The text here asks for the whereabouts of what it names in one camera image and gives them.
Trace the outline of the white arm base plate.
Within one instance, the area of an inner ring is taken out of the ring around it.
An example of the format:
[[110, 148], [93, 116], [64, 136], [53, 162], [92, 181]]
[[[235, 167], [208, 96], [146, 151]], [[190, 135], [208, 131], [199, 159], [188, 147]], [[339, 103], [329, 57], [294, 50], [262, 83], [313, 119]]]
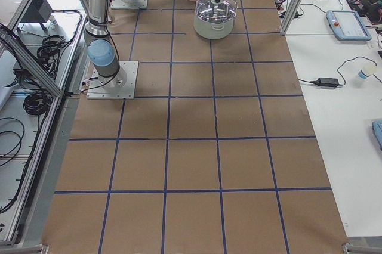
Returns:
[[121, 61], [118, 74], [109, 82], [109, 79], [99, 76], [94, 67], [92, 77], [96, 79], [90, 81], [86, 97], [90, 100], [133, 99], [137, 73], [138, 61]]
[[148, 0], [112, 0], [111, 9], [115, 10], [139, 10], [147, 9]]

